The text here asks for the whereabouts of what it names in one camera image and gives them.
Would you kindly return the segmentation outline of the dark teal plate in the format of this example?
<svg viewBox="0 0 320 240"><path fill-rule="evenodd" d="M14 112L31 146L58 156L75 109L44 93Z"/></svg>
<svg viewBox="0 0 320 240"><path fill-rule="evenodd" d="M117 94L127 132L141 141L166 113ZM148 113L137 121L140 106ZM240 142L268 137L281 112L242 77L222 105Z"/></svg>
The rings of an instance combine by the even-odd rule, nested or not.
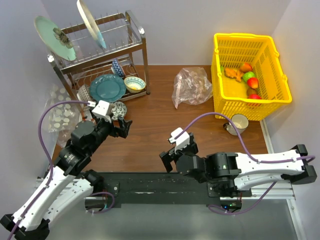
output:
<svg viewBox="0 0 320 240"><path fill-rule="evenodd" d="M95 101L113 103L126 93L124 80L115 74L103 74L95 78L89 86L89 94Z"/></svg>

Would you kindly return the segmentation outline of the brown toy kiwi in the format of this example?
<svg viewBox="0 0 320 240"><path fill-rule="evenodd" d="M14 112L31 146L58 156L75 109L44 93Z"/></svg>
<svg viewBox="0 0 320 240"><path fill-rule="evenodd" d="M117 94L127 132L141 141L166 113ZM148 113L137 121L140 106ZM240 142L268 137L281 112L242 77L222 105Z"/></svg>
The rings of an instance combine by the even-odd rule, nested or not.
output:
<svg viewBox="0 0 320 240"><path fill-rule="evenodd" d="M258 95L258 92L256 89L249 87L246 91L246 94L249 97L250 95Z"/></svg>

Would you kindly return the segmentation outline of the yellow plastic basket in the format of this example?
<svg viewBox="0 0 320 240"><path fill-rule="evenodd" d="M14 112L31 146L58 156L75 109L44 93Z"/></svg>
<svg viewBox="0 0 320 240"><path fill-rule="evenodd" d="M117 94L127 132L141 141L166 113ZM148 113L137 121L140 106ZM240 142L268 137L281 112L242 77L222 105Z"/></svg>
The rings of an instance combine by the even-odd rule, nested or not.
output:
<svg viewBox="0 0 320 240"><path fill-rule="evenodd" d="M216 33L211 78L214 110L260 121L292 102L274 40L251 33Z"/></svg>

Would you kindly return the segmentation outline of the red toy apple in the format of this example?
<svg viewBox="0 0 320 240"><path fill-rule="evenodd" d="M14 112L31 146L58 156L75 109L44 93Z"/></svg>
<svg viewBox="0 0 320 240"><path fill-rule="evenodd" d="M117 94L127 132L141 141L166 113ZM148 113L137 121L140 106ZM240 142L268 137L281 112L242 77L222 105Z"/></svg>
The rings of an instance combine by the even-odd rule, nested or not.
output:
<svg viewBox="0 0 320 240"><path fill-rule="evenodd" d="M248 96L248 99L252 99L252 100L261 100L262 98L258 95L258 94L250 94Z"/></svg>

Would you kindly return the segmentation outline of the blue zigzag bowl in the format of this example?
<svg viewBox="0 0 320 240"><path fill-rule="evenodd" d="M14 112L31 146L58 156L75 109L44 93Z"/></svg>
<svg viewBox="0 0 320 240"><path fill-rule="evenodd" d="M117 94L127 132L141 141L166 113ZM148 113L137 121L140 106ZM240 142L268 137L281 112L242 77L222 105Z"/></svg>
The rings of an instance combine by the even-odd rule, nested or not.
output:
<svg viewBox="0 0 320 240"><path fill-rule="evenodd" d="M123 70L123 68L117 58L112 61L111 70L115 75L117 75L121 78L124 78L126 76L125 72L124 72L124 70Z"/></svg>

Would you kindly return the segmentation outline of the small patterned dish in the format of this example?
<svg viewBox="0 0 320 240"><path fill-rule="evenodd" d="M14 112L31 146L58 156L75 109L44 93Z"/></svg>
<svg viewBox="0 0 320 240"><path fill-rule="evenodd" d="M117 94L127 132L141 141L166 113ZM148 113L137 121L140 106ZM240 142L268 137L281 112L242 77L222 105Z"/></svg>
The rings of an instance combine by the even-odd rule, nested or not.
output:
<svg viewBox="0 0 320 240"><path fill-rule="evenodd" d="M112 121L117 121L118 117L124 118L126 116L127 107L123 102L116 101L116 102L113 102L111 104L111 106L112 106L112 109L111 109L111 113L112 113L111 120Z"/></svg>

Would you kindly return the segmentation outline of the beige blue plate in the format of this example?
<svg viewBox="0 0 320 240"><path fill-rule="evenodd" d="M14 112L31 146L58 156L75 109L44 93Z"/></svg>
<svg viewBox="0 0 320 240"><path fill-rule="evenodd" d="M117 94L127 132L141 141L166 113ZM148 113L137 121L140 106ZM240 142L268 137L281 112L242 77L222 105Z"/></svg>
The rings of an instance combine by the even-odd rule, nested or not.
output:
<svg viewBox="0 0 320 240"><path fill-rule="evenodd" d="M85 2L83 0L77 0L76 5L80 16L94 41L101 49L106 49L107 46L102 33Z"/></svg>

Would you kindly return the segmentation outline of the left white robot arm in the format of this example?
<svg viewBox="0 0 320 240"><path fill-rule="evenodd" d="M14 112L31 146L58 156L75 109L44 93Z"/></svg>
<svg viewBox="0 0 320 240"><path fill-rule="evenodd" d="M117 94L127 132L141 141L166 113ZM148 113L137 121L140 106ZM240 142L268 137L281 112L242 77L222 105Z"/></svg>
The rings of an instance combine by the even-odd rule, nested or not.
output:
<svg viewBox="0 0 320 240"><path fill-rule="evenodd" d="M82 173L93 153L108 136L126 138L132 121L98 119L79 122L60 151L55 163L28 201L15 213L4 215L0 223L17 240L44 240L53 223L64 212L88 196L106 195L104 178L94 170Z"/></svg>

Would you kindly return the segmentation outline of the aluminium frame rail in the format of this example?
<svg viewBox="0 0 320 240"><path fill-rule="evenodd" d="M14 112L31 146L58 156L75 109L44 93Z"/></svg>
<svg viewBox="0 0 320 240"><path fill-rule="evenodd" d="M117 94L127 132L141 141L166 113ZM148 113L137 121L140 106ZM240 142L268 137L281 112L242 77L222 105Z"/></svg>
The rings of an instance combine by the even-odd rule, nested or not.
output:
<svg viewBox="0 0 320 240"><path fill-rule="evenodd" d="M272 141L270 138L270 134L267 128L266 121L263 119L261 121L249 121L249 128L252 126L254 127L254 130L257 128L258 123L260 124L261 132L264 138L265 146L267 149L267 152L269 154L273 154L274 148L272 145ZM258 186L254 186L252 188L252 196L251 197L243 197L242 200L257 200L260 196L262 196L264 190L267 190L269 187L268 184L262 184ZM278 203L280 200L286 200L288 212L289 212L289 220L292 221L295 236L297 240L306 240L306 233L302 226L301 217L298 211L298 207L296 204L296 196L294 194L293 187L291 183L289 182L278 182L277 185L275 185L263 198L264 200L273 200L274 202ZM245 227L249 227L248 223L245 223L244 226L241 227L241 230L244 231L243 233L252 233L254 237L249 237L247 235L243 235L240 237L237 237L235 239L237 240L257 240L258 235L260 237L263 237L264 235L262 233L254 233L254 230L258 230L258 227L249 227L249 230L245 230Z"/></svg>

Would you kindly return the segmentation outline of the red yellow toy mango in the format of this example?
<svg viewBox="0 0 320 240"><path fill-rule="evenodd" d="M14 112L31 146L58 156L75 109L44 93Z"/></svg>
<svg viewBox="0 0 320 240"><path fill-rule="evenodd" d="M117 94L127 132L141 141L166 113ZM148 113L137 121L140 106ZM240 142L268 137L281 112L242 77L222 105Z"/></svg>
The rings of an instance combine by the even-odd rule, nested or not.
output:
<svg viewBox="0 0 320 240"><path fill-rule="evenodd" d="M259 87L259 80L256 77L249 78L246 83L252 89L257 89Z"/></svg>

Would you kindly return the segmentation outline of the orange red toy peach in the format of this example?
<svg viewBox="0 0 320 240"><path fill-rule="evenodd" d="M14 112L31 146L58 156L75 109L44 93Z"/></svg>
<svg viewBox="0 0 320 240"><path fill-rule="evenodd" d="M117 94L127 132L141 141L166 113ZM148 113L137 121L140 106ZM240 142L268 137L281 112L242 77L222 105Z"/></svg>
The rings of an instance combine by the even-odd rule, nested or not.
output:
<svg viewBox="0 0 320 240"><path fill-rule="evenodd" d="M249 63L244 62L240 65L239 70L243 73L252 72L253 67Z"/></svg>

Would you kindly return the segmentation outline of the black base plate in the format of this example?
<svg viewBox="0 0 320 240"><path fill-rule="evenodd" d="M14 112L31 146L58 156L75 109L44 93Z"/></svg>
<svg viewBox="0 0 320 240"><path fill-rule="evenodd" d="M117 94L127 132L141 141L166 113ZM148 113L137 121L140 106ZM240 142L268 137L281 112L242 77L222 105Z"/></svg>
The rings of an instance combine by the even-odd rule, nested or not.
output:
<svg viewBox="0 0 320 240"><path fill-rule="evenodd" d="M227 210L241 207L241 197L251 191L228 194L211 183L198 183L178 173L163 172L94 172L83 174L93 183L96 197L104 197L115 208L122 204L219 205Z"/></svg>

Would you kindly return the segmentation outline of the steel dish rack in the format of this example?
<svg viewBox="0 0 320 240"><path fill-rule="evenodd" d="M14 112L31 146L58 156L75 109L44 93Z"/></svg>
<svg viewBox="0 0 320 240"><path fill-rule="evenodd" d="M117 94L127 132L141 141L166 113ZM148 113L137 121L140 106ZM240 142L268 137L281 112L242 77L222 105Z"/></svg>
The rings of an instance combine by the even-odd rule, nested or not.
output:
<svg viewBox="0 0 320 240"><path fill-rule="evenodd" d="M146 32L131 10L101 16L95 21L106 42L101 49L95 43L84 23L63 28L63 32L72 41L76 59L67 61L53 51L47 59L54 72L72 100L77 100L77 93L82 85L90 83L100 75L111 73L112 61L117 59L128 76L138 77L133 53L142 51L144 80L146 87L139 93L127 91L120 101L128 101L143 95L149 95L150 74L147 55Z"/></svg>

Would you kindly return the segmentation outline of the clear pink zip bag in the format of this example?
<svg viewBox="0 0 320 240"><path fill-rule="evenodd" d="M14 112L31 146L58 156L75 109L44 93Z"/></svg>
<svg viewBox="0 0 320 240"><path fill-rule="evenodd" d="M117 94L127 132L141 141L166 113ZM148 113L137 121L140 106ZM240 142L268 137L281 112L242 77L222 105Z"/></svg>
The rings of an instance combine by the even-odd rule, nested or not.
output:
<svg viewBox="0 0 320 240"><path fill-rule="evenodd" d="M179 104L200 105L213 96L213 86L203 67L184 67L174 78L172 102L177 109Z"/></svg>

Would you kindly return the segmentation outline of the grey patterned bowl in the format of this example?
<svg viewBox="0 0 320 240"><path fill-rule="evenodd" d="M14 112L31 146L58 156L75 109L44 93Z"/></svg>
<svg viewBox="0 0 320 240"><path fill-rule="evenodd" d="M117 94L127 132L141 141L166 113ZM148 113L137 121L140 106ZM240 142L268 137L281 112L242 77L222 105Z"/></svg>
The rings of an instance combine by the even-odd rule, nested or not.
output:
<svg viewBox="0 0 320 240"><path fill-rule="evenodd" d="M83 101L83 102L94 101L90 95L89 86L86 84L82 85L79 88L79 90L77 91L77 97L80 101Z"/></svg>

